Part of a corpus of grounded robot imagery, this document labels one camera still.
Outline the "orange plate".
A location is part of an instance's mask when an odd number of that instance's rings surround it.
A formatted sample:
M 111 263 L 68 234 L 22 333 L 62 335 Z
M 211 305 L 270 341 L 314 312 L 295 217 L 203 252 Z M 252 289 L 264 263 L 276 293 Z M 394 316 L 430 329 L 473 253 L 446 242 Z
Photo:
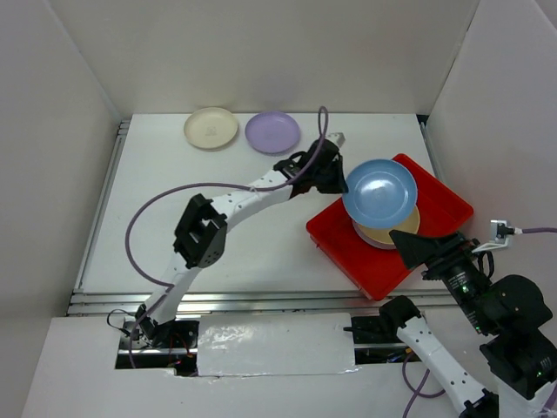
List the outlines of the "orange plate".
M 395 248 L 395 245 L 390 236 L 390 232 L 401 231 L 404 233 L 416 234 L 419 231 L 420 214 L 418 207 L 415 206 L 413 208 L 413 212 L 407 219 L 398 225 L 387 229 L 373 229 L 362 226 L 356 222 L 353 222 L 352 224 L 358 236 L 360 236 L 360 238 L 362 238 L 367 244 L 378 249 L 392 250 Z

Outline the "blue plate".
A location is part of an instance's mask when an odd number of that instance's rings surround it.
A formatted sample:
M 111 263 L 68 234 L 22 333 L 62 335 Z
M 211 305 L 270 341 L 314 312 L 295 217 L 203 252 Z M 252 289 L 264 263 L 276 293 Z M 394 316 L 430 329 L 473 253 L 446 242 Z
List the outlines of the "blue plate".
M 406 220 L 417 203 L 414 176 L 392 159 L 372 159 L 356 166 L 346 177 L 343 206 L 356 223 L 392 228 Z

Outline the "purple plate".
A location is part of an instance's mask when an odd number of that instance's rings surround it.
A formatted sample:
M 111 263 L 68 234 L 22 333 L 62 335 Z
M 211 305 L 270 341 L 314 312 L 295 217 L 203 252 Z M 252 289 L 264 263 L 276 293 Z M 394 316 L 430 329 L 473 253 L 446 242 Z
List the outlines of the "purple plate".
M 282 154 L 299 143 L 301 131 L 290 115 L 281 111 L 266 111 L 256 114 L 247 122 L 245 138 L 258 152 Z

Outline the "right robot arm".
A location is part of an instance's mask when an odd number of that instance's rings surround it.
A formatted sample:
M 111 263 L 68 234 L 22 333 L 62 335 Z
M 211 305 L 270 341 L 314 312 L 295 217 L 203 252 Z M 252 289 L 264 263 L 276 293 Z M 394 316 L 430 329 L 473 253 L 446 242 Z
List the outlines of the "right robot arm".
M 556 346 L 541 327 L 553 318 L 542 292 L 529 278 L 511 274 L 493 280 L 493 255 L 518 229 L 500 225 L 485 244 L 461 233 L 428 238 L 392 230 L 405 266 L 425 268 L 453 297 L 473 331 L 496 385 L 475 380 L 432 332 L 424 314 L 406 296 L 379 310 L 379 331 L 404 342 L 441 385 L 459 417 L 554 417 Z

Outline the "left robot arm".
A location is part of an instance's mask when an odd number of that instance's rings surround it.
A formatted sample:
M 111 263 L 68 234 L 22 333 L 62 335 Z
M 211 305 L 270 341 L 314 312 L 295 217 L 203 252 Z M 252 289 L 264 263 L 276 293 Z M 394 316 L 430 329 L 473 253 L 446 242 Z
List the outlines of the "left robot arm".
M 131 262 L 144 279 L 160 287 L 135 314 L 142 339 L 152 347 L 162 347 L 171 339 L 183 296 L 198 274 L 223 256 L 226 236 L 235 226 L 311 189 L 341 194 L 348 187 L 339 145 L 320 138 L 308 151 L 279 161 L 249 185 L 228 184 L 226 189 L 227 194 L 211 199 L 201 193 L 191 197 L 175 227 L 173 255 L 161 278 L 151 277 Z

